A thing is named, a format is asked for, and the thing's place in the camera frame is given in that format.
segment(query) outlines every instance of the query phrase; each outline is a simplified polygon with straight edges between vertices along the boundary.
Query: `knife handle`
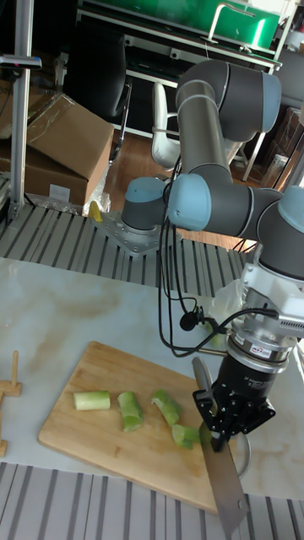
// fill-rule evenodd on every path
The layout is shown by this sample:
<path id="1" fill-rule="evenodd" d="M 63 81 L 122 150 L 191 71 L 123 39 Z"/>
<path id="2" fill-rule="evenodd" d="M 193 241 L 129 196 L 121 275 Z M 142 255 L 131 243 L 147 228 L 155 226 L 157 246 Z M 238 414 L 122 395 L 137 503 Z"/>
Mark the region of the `knife handle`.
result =
<path id="1" fill-rule="evenodd" d="M 198 356 L 193 358 L 193 371 L 199 390 L 210 390 L 212 379 L 207 365 Z"/>

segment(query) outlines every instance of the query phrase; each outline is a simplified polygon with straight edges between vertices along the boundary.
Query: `office chair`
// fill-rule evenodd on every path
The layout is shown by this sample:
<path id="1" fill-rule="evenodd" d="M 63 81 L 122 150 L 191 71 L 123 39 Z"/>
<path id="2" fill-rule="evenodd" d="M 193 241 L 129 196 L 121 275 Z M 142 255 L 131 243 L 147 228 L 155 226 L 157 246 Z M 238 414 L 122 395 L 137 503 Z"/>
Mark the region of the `office chair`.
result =
<path id="1" fill-rule="evenodd" d="M 118 123 L 122 117 L 110 165 L 124 139 L 131 91 L 132 83 L 126 80 L 124 36 L 79 21 L 73 32 L 63 92 L 107 122 Z"/>
<path id="2" fill-rule="evenodd" d="M 166 92 L 162 84 L 155 83 L 153 87 L 153 127 L 152 127 L 152 158 L 166 170 L 172 170 L 180 154 L 179 141 L 168 138 L 168 135 L 178 135 L 167 129 L 168 119 L 176 116 L 176 112 L 168 113 Z"/>

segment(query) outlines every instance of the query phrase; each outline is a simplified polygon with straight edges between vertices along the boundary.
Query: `cardboard box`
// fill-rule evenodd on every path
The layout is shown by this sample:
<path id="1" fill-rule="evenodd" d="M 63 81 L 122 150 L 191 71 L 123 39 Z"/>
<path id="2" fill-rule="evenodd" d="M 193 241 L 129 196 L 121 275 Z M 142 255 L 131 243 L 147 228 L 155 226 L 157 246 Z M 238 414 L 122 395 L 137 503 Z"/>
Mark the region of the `cardboard box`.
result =
<path id="1" fill-rule="evenodd" d="M 9 96 L 11 83 L 0 80 L 0 138 L 10 138 L 12 136 L 13 121 L 13 93 Z M 45 90 L 30 88 L 28 119 L 34 117 L 39 111 L 48 105 L 53 93 L 46 93 Z"/>
<path id="2" fill-rule="evenodd" d="M 276 154 L 268 167 L 266 175 L 263 177 L 261 187 L 274 187 L 287 161 L 286 156 Z"/>
<path id="3" fill-rule="evenodd" d="M 300 114 L 300 109 L 289 107 L 275 136 L 275 141 L 279 144 L 286 155 L 288 155 L 288 157 L 291 156 L 300 140 L 301 135 L 304 133 L 304 127 L 299 122 Z"/>
<path id="4" fill-rule="evenodd" d="M 266 153 L 263 160 L 263 174 L 267 173 L 267 170 L 269 169 L 271 163 L 274 161 L 275 155 L 288 157 L 284 150 L 280 147 L 280 145 L 274 140 L 271 141 L 268 152 Z"/>
<path id="5" fill-rule="evenodd" d="M 0 142 L 0 171 L 10 171 L 11 142 Z M 63 203 L 84 205 L 88 181 L 56 163 L 47 156 L 27 147 L 24 190 Z"/>
<path id="6" fill-rule="evenodd" d="M 109 161 L 114 128 L 66 95 L 29 126 L 27 144 L 87 181 L 87 200 Z"/>
<path id="7" fill-rule="evenodd" d="M 83 206 L 109 161 L 113 127 L 67 96 L 28 127 L 25 192 Z M 0 171 L 10 171 L 11 141 L 0 141 Z"/>

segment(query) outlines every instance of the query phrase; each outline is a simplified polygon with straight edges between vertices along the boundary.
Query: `label sticker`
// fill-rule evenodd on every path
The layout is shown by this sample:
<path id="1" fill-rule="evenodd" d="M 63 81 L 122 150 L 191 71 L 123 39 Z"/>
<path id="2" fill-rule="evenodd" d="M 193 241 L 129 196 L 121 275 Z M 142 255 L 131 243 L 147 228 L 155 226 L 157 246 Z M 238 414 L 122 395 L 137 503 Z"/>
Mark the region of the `label sticker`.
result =
<path id="1" fill-rule="evenodd" d="M 69 203 L 69 196 L 71 190 L 68 187 L 56 186 L 56 184 L 50 184 L 50 197 L 57 199 L 58 201 L 64 201 Z"/>
<path id="2" fill-rule="evenodd" d="M 271 350 L 268 348 L 258 347 L 257 345 L 252 345 L 250 347 L 250 352 L 256 354 L 260 358 L 270 358 Z"/>
<path id="3" fill-rule="evenodd" d="M 240 345 L 243 345 L 245 343 L 245 338 L 244 337 L 241 337 L 241 336 L 238 336 L 237 334 L 235 335 L 235 340 L 240 344 Z"/>

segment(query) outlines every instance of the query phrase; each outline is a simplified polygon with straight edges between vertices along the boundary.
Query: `wooden stand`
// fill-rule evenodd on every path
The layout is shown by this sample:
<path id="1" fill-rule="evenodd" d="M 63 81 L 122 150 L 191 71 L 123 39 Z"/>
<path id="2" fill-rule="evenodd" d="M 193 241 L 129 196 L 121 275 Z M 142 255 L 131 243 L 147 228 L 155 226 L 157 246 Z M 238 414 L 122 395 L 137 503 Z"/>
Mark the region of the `wooden stand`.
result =
<path id="1" fill-rule="evenodd" d="M 8 446 L 8 442 L 6 440 L 2 440 L 1 428 L 2 428 L 2 411 L 0 410 L 0 457 L 4 457 L 7 446 Z"/>
<path id="2" fill-rule="evenodd" d="M 18 397 L 21 393 L 22 384 L 21 382 L 17 382 L 18 358 L 19 358 L 18 351 L 14 351 L 13 364 L 12 364 L 12 380 L 0 381 L 0 407 L 2 405 L 4 396 Z M 0 409 L 0 457 L 4 457 L 6 449 L 8 447 L 8 442 L 2 439 L 1 431 L 2 431 L 2 411 Z"/>
<path id="3" fill-rule="evenodd" d="M 12 365 L 12 380 L 0 381 L 0 392 L 3 392 L 5 396 L 19 397 L 21 393 L 22 384 L 21 382 L 17 382 L 18 357 L 19 357 L 18 351 L 14 351 L 13 352 L 13 365 Z"/>

